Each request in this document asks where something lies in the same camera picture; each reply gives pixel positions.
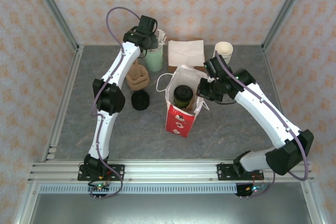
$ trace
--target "paper cup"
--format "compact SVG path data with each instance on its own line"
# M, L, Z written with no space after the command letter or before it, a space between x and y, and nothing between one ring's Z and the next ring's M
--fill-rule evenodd
M231 55L233 52L233 46L229 42L225 42L225 41L218 42L215 45L214 54L212 57L215 57L216 50L220 55L222 55L226 64L228 64L230 62Z

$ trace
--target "paper bag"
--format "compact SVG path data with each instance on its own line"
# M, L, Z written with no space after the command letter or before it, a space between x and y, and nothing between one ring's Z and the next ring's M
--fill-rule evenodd
M160 78L166 74L172 75L172 79L166 89L158 90ZM166 131L187 137L202 106L209 110L204 99L196 96L197 86L201 78L207 78L206 73L185 65L178 66L173 74L164 73L158 78L156 90L157 92L165 91L167 103ZM187 113L174 106L174 90L180 85L187 85L193 90L193 99L196 102L193 104L191 113Z

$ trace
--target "floral wallpaper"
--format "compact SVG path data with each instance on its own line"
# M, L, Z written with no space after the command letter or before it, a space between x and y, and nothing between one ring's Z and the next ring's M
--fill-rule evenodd
M285 0L55 0L80 44L115 44L105 25L107 11L128 7L158 20L171 38L203 38L206 44L261 44ZM110 19L119 38L138 24L126 11Z
M336 220L336 0L297 0L267 51L282 108L310 129L312 170Z
M41 159L72 55L43 0L0 0L1 223L13 223Z

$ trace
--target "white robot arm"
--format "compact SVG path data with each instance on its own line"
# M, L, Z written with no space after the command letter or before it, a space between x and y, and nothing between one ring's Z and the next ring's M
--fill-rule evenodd
M120 61L121 57L124 57L121 65L118 67L112 78L109 80L109 84L115 83L119 89L121 89L122 83L126 77L126 74L130 70L133 62L136 60L137 57L140 56L140 47L135 46L134 43L131 42L124 42L123 44L125 55L122 54L120 50L117 58L113 62L111 68L107 71L106 74L102 77L103 81L106 81L109 75L112 73L113 69L117 66L118 62ZM106 159L109 156L109 143L111 138L111 133L113 129L114 122L118 116L118 113L113 113L112 115L109 112L101 110L99 112L104 116L104 122L100 128L101 118L98 117L97 119L97 126L96 131L94 133L94 138L92 142L92 146L90 148L89 154L91 157L95 159L99 159L97 148L96 148L96 140L99 132L99 151L103 159Z
M155 19L141 16L139 26L132 28L124 35L122 44L124 54L120 51L102 79L96 79L93 82L94 96L97 97L97 109L101 117L97 119L93 143L89 154L84 159L82 172L85 171L87 174L93 172L96 177L98 174L102 178L106 174L106 167L102 165L101 160L106 161L109 156L109 141L113 124L125 103L121 86L132 63L141 51L157 46L153 32L154 24L157 26ZM244 173L260 169L272 169L275 173L284 175L306 158L313 141L312 133L309 130L302 132L289 122L265 97L256 80L245 69L233 73L219 55L206 61L204 65L212 81L209 82L202 78L197 88L197 96L221 102L223 95L229 95L255 118L274 146L267 150L249 151L238 156L234 160L233 170L239 178Z
M300 161L306 162L313 135L292 124L263 94L256 80L245 69L232 72L223 58L216 54L204 63L212 81L202 78L197 95L210 101L221 102L227 94L242 105L265 130L273 143L272 148L245 152L234 160L237 175L260 169L272 169L279 175L290 172Z

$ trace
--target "brown box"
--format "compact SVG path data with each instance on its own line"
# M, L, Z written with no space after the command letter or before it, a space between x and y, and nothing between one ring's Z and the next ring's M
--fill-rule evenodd
M202 39L201 38L191 38L191 39L188 39L188 40L180 40L180 39L177 39L177 38L167 38L167 41L170 41L170 40L173 40L173 41L193 41L193 40L202 40ZM168 47L167 57L169 59L169 47ZM168 72L169 73L174 73L176 69L177 69L177 67L169 66L169 62L168 62ZM197 69L199 71L207 73L204 66L194 66L194 69Z

